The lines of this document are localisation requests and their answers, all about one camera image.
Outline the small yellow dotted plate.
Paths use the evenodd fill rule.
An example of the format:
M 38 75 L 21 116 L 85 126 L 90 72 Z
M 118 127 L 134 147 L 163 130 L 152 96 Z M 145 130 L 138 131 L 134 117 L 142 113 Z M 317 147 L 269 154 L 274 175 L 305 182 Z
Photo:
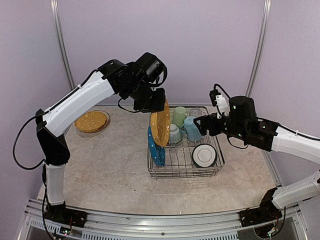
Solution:
M 154 142 L 160 146 L 165 147 L 170 138 L 171 116 L 168 100 L 165 100 L 164 110 L 153 112 L 150 115 L 151 134 Z

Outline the blue dotted plate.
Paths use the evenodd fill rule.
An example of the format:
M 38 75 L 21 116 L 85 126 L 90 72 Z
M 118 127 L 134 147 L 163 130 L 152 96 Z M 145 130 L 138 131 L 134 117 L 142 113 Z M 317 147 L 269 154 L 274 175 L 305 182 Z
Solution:
M 148 146 L 153 162 L 158 167 L 164 167 L 166 162 L 166 151 L 164 147 L 157 145 L 153 139 L 151 126 L 147 130 Z

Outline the large yellow dotted plate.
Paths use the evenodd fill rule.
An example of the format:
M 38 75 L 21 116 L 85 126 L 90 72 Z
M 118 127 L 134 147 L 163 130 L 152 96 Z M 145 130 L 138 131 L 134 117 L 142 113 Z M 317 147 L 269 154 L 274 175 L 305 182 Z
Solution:
M 93 133 L 101 129 L 108 117 L 101 111 L 89 111 L 75 121 L 75 127 L 85 133 Z

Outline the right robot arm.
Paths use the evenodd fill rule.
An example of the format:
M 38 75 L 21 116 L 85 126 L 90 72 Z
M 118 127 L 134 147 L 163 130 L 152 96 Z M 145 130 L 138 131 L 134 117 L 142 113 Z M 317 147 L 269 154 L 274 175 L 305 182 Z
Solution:
M 220 111 L 194 119 L 194 124 L 201 135 L 216 136 L 225 134 L 242 140 L 250 145 L 268 152 L 286 153 L 320 163 L 320 140 L 311 135 L 304 135 L 291 130 L 278 122 L 258 118 L 254 100 L 246 96 L 235 96 L 229 99 L 229 113 Z M 284 187 L 275 187 L 267 191 L 260 207 L 256 210 L 256 218 L 266 222 L 276 210 L 290 204 L 304 201 L 320 194 L 320 172 Z

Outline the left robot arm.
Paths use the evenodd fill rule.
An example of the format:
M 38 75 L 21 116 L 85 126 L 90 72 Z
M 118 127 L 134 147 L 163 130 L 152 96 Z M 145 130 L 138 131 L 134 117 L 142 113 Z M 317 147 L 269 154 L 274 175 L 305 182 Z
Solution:
M 70 218 L 64 197 L 64 171 L 70 159 L 64 132 L 90 108 L 113 95 L 133 99 L 133 113 L 156 113 L 165 108 L 168 69 L 154 54 L 146 52 L 136 61 L 109 60 L 94 69 L 61 100 L 46 110 L 39 109 L 31 120 L 44 153 L 42 166 L 48 213 L 63 223 Z

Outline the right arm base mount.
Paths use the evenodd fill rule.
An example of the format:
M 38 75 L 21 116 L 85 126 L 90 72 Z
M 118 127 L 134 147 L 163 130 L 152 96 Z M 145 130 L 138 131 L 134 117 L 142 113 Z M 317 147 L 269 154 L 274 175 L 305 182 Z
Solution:
M 282 212 L 279 209 L 268 206 L 247 208 L 239 212 L 242 227 L 266 223 L 280 219 L 282 216 Z

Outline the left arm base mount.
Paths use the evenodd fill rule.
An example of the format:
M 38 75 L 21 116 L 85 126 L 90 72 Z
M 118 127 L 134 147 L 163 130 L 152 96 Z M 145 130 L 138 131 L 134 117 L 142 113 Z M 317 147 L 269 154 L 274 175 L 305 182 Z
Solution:
M 44 218 L 70 227 L 84 228 L 88 213 L 66 207 L 66 203 L 59 205 L 48 204 L 44 210 Z

